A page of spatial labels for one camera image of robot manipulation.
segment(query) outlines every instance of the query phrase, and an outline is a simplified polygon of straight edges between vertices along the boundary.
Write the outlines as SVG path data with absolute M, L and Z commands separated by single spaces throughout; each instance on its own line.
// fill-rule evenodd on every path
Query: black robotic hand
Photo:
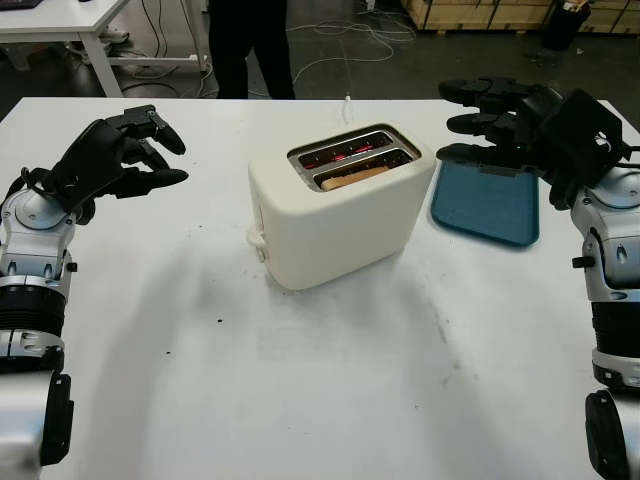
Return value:
M 186 150 L 178 134 L 160 118 L 153 105 L 131 108 L 123 115 L 89 125 L 51 171 L 23 169 L 7 196 L 26 184 L 53 198 L 65 212 L 75 212 L 77 223 L 86 225 L 95 215 L 96 197 L 147 195 L 155 188 L 187 179 L 186 172 L 169 167 L 148 138 L 177 155 Z M 124 166 L 136 163 L 142 163 L 150 171 Z
M 484 135 L 495 146 L 456 143 L 440 149 L 438 158 L 498 175 L 533 173 L 551 184 L 549 200 L 558 210 L 571 208 L 580 187 L 595 187 L 631 156 L 620 119 L 582 90 L 563 98 L 542 85 L 481 78 L 443 82 L 439 91 L 445 100 L 480 110 L 451 118 L 449 130 Z

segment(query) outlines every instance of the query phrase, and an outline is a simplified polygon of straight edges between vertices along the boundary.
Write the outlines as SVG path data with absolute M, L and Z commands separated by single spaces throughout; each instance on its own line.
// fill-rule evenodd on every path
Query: wooden pallet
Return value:
M 402 0 L 419 30 L 509 30 L 542 28 L 554 0 Z M 640 33 L 640 0 L 595 0 L 583 32 Z

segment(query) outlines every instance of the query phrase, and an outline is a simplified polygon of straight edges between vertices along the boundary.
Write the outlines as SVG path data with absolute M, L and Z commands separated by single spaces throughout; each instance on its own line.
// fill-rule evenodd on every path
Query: black pants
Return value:
M 210 0 L 209 48 L 218 98 L 248 98 L 246 58 L 255 51 L 269 95 L 293 99 L 287 0 Z

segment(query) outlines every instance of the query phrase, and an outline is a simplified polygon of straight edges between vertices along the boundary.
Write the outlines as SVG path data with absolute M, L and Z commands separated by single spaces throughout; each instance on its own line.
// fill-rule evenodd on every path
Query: desk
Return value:
M 342 102 L 23 99 L 0 124 L 4 186 L 52 166 L 95 118 L 147 102 L 184 139 L 185 157 L 167 158 L 190 178 L 99 199 L 76 232 L 71 453 L 44 480 L 599 478 L 583 430 L 595 340 L 571 268 L 582 239 L 545 185 L 529 249 L 436 226 L 433 182 L 402 252 L 302 292 L 245 242 L 247 165 L 275 136 L 293 148 L 347 130 Z M 465 111 L 352 107 L 434 150 L 460 140 L 445 121 Z
M 0 43 L 82 41 L 100 85 L 108 97 L 122 97 L 111 65 L 199 64 L 201 71 L 206 70 L 200 45 L 196 45 L 197 59 L 108 59 L 99 36 L 127 2 L 128 0 L 44 0 L 34 9 L 3 11 L 0 12 Z M 190 23 L 197 28 L 192 2 L 187 0 L 186 6 Z

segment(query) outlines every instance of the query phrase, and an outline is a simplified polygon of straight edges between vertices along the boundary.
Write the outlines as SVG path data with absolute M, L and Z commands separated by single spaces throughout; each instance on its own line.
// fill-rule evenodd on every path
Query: bread slice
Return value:
M 386 172 L 387 170 L 389 170 L 389 167 L 383 166 L 352 173 L 350 175 L 345 175 L 344 177 L 329 178 L 322 182 L 322 184 L 320 184 L 320 188 L 328 192 L 329 190 L 335 190 L 336 188 L 359 182 L 360 180 L 364 180 L 365 178 L 373 177 L 380 173 Z

